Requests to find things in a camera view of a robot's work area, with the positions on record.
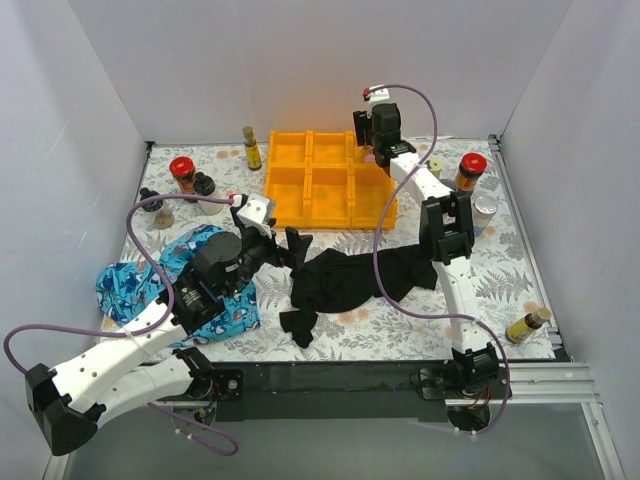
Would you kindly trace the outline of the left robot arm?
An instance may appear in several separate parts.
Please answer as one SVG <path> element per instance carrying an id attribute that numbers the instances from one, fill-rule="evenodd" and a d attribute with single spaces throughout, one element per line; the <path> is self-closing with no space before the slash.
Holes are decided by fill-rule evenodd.
<path id="1" fill-rule="evenodd" d="M 52 454 L 79 449 L 108 421 L 147 403 L 229 395 L 231 376 L 216 373 L 196 347 L 176 349 L 152 366 L 146 362 L 222 314 L 225 299 L 238 297 L 263 264 L 300 269 L 312 238 L 289 227 L 286 239 L 281 247 L 255 227 L 211 236 L 171 287 L 115 338 L 54 367 L 28 370 L 28 407 Z"/>

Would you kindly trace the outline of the yellow-lid spice shaker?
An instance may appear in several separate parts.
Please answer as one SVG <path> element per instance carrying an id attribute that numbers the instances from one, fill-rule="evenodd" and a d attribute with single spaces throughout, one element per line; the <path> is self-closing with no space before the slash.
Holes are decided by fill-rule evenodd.
<path id="1" fill-rule="evenodd" d="M 427 169 L 436 178 L 441 178 L 443 170 L 443 161 L 439 158 L 429 158 L 426 162 Z"/>

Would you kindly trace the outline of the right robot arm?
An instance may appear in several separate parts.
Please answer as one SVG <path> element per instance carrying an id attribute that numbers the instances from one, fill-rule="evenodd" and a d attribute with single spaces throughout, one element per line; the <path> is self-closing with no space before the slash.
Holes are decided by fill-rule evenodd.
<path id="1" fill-rule="evenodd" d="M 415 148 L 401 136 L 395 103 L 370 98 L 367 109 L 354 112 L 353 117 L 357 144 L 369 146 L 376 164 L 420 207 L 419 245 L 437 274 L 452 331 L 452 360 L 440 388 L 475 397 L 497 378 L 499 356 L 489 333 L 480 326 L 472 285 L 475 237 L 470 197 L 449 188 L 420 164 Z"/>

